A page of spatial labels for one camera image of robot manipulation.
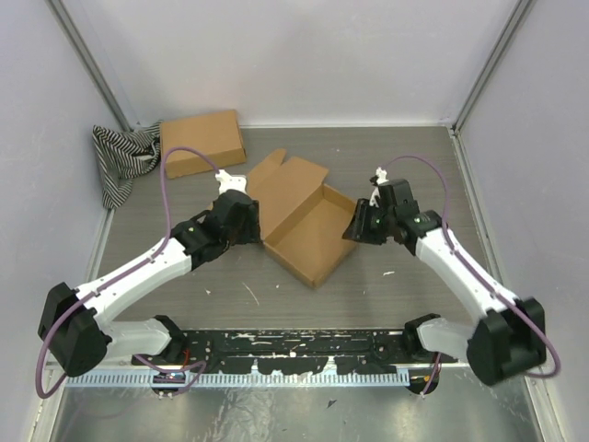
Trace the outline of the brown cardboard box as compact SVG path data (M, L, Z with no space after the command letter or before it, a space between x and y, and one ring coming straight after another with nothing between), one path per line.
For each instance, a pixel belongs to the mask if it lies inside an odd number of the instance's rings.
M198 150L220 169L243 164L247 160L237 112L224 110L160 124L162 156L174 147ZM176 151L165 161L169 179L202 173L213 167L201 157Z

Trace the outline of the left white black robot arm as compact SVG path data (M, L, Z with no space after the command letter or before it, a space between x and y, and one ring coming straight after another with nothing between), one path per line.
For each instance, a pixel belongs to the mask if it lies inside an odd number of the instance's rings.
M216 260L234 245L260 242L260 204L243 192L226 191L211 208L176 224L152 249L89 283L53 287L46 298L39 336L70 378L105 359L141 355L172 366L187 338L167 316L118 322L117 317L161 285Z

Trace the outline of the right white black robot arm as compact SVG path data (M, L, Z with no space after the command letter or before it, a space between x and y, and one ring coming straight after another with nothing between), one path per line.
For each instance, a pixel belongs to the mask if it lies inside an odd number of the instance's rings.
M358 200L343 238L371 245L393 239L404 246L441 278L473 321L466 326L428 314L407 322L407 357L421 364L448 355L468 363L487 386L543 365L548 346L540 303L520 298L489 275L440 215L420 209L406 180L374 176L371 183L371 196Z

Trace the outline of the striped black white cloth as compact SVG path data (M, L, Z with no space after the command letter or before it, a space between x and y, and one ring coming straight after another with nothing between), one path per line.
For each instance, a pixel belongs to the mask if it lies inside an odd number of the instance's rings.
M91 131L102 184L102 204L121 207L130 197L133 181L152 172L160 162L161 122L129 132L94 125Z

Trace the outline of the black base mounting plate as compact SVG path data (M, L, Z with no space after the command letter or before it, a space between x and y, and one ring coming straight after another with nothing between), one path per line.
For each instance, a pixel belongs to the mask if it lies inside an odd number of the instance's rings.
M317 374L329 363L338 375L386 374L435 361L433 353L410 353L400 330L186 330L184 335L186 346L175 362L204 361L207 374Z

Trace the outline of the aluminium front rail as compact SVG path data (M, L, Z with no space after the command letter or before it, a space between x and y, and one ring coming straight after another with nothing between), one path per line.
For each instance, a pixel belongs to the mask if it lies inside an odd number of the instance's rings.
M435 354L424 350L406 331L388 330L192 330L174 331L172 340L157 353L120 350L107 337L83 343L74 352L80 367L68 371L79 377L108 359L139 356L156 366L188 366L203 361L207 373L263 374L319 373L329 361L340 375L387 373L398 364L430 363Z

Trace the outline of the right aluminium corner post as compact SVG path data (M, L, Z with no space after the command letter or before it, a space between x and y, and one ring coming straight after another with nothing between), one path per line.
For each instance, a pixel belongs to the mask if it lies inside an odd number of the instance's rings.
M466 124L469 115L474 110L502 58L507 53L516 33L523 26L526 16L533 9L536 2L536 0L518 0L515 3L514 9L510 13L505 25L502 27L497 41L494 43L485 64L468 93L464 105L458 113L455 122L451 126L454 134L458 134Z

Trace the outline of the aluminium corner post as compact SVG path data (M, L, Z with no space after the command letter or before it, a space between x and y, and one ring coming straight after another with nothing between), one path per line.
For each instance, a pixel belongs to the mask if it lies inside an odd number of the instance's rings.
M122 130L134 130L140 123L84 1L49 0L46 4L118 125Z
M451 126L454 134L458 134L466 124L469 115L474 110L502 58L507 53L516 33L523 26L526 16L533 9L536 2L536 0L518 0L515 3L514 9L510 13L505 25L502 27L497 41L494 43L485 64L468 93L464 105L458 113L455 122Z

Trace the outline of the left aluminium corner post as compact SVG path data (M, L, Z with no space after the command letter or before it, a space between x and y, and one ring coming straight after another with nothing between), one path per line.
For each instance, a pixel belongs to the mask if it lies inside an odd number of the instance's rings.
M46 4L118 125L122 130L134 130L140 123L84 1L49 0Z

